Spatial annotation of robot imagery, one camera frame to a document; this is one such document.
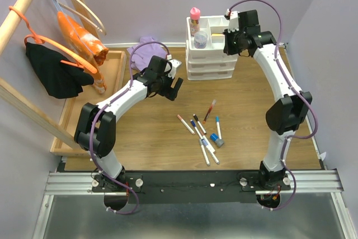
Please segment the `grey blue cap glue bottle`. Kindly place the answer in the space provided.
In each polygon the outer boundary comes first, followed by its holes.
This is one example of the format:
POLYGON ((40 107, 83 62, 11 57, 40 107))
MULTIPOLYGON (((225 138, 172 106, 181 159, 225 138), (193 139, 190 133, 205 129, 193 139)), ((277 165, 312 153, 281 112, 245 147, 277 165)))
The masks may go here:
POLYGON ((217 145, 218 148, 221 148, 224 144, 224 141, 215 133, 210 135, 210 139, 217 145))

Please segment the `light blue acrylic marker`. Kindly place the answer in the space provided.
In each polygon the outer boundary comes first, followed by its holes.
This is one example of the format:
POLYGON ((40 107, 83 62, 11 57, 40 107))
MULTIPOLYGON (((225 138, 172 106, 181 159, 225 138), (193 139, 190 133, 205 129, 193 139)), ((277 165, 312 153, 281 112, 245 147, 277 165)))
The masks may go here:
POLYGON ((222 139, 222 133, 221 133, 221 128, 220 128, 220 120, 219 120, 218 116, 215 117, 215 122, 216 122, 216 128, 217 128, 217 132, 218 132, 218 138, 222 139))

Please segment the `pink cap crayon bottle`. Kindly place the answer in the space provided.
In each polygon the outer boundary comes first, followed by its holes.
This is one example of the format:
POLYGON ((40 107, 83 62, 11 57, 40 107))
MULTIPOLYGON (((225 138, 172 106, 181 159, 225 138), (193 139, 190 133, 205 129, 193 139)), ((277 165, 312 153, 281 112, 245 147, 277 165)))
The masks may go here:
POLYGON ((200 30, 200 15, 201 15, 201 11, 196 8, 193 7, 192 9, 190 9, 190 34, 191 36, 194 36, 199 30, 200 30))

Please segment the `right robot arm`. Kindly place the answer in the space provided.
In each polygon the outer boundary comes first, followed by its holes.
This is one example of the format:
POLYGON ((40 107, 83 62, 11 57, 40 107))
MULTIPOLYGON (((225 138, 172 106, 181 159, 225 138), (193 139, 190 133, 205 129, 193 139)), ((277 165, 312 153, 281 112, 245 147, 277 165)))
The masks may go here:
POLYGON ((275 102, 265 115, 266 124, 271 130, 268 150, 257 176, 258 185, 268 190, 285 177, 290 141, 307 115, 312 95, 303 92, 294 81, 279 56, 273 34, 261 30, 256 10, 227 10, 224 17, 229 21, 229 26, 223 31, 223 52, 236 55, 248 51, 263 70, 274 95, 275 102))

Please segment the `clear round jar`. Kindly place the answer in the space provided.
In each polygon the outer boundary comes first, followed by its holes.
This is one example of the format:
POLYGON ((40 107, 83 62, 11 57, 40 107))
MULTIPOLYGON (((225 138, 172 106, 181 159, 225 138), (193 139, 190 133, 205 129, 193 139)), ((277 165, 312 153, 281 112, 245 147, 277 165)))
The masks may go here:
POLYGON ((196 49, 205 49, 208 42, 208 35, 204 31, 198 31, 194 34, 194 47, 196 49))

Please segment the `white plastic drawer organizer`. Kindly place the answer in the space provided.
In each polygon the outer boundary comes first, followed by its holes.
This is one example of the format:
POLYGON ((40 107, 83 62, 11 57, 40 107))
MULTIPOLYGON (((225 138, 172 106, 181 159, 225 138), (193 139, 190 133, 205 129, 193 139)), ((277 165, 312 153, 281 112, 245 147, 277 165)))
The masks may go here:
POLYGON ((190 18, 186 18, 186 70, 190 81, 204 81, 232 78, 237 55, 223 53, 224 36, 211 37, 212 34, 223 34, 229 22, 224 16, 203 16, 200 18, 200 30, 208 35, 205 49, 194 47, 194 37, 190 34, 190 18))

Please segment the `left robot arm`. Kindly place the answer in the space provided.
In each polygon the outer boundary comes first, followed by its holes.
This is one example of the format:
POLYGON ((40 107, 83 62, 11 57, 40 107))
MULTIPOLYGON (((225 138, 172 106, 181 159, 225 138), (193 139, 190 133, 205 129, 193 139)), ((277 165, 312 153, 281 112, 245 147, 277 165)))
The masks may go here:
POLYGON ((131 76, 131 80, 111 97, 95 105, 86 103, 76 127, 74 141, 89 151, 97 168, 105 175, 105 185, 119 191, 124 184, 125 169, 113 150, 116 142, 116 124, 136 103, 155 95, 175 100, 183 83, 177 70, 182 63, 177 59, 153 56, 149 66, 131 76))

